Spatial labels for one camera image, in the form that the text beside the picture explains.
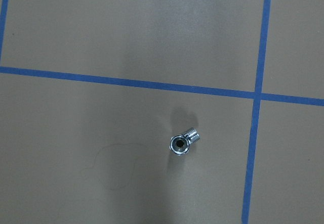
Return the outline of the chrome angle pipe fitting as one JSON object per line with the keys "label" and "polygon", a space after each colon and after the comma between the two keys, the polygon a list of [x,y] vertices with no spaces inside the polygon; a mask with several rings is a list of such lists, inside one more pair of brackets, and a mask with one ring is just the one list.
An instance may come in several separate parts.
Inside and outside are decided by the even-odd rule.
{"label": "chrome angle pipe fitting", "polygon": [[187,154],[190,146],[200,140],[198,131],[192,127],[181,134],[171,137],[170,150],[176,155]]}

